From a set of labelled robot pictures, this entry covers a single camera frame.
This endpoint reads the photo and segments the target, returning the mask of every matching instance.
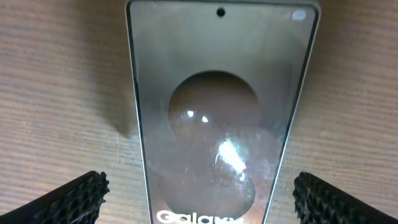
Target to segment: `black ridged rubber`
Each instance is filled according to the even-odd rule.
[[[0,223],[92,224],[109,192],[106,174],[91,171],[0,217]]]
[[[398,220],[318,177],[302,172],[294,180],[295,210],[301,224],[397,224]]]

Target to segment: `reflective screen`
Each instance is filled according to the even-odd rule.
[[[316,9],[137,1],[128,15],[153,223],[261,223]]]

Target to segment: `wooden table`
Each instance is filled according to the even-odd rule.
[[[0,213],[89,171],[98,223],[148,223],[124,0],[0,1]],[[398,1],[322,1],[269,223],[306,170],[398,218]]]

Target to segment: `textured gripper pad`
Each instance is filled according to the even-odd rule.
[[[386,215],[312,174],[294,180],[295,210],[301,224],[396,224]]]
[[[96,173],[86,182],[34,215],[31,224],[92,224],[109,192],[106,174]]]

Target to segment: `rounded rectangle device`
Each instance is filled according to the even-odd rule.
[[[264,223],[320,8],[129,1],[151,223]]]

